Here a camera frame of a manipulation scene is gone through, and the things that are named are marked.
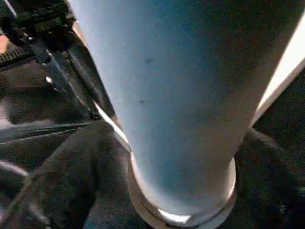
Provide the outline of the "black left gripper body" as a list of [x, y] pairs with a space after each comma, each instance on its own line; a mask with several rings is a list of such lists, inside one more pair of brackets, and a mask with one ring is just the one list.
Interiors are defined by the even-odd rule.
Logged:
[[67, 0], [2, 0], [0, 33], [15, 46], [0, 55], [2, 65], [33, 57], [47, 64], [55, 56], [68, 62], [69, 32], [75, 17]]

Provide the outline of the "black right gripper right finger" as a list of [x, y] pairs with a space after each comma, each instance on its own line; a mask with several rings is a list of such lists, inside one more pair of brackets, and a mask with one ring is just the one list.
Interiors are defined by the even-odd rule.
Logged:
[[303, 229], [305, 182], [301, 163], [253, 128], [235, 154], [237, 199], [226, 229]]

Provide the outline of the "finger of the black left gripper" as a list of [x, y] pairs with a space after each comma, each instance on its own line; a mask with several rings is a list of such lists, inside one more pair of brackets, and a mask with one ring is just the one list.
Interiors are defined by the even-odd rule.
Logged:
[[54, 88], [86, 119], [100, 120], [101, 116], [81, 79], [61, 52], [48, 53], [43, 63]]
[[94, 102], [109, 117], [113, 117], [115, 115], [113, 106], [87, 47], [83, 44], [72, 44], [69, 47], [69, 58]]

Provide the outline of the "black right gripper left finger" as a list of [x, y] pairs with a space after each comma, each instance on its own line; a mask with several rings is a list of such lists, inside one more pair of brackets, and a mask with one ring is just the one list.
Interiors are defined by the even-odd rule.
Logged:
[[128, 192], [129, 158], [105, 121], [76, 131], [26, 178], [1, 228], [143, 228]]

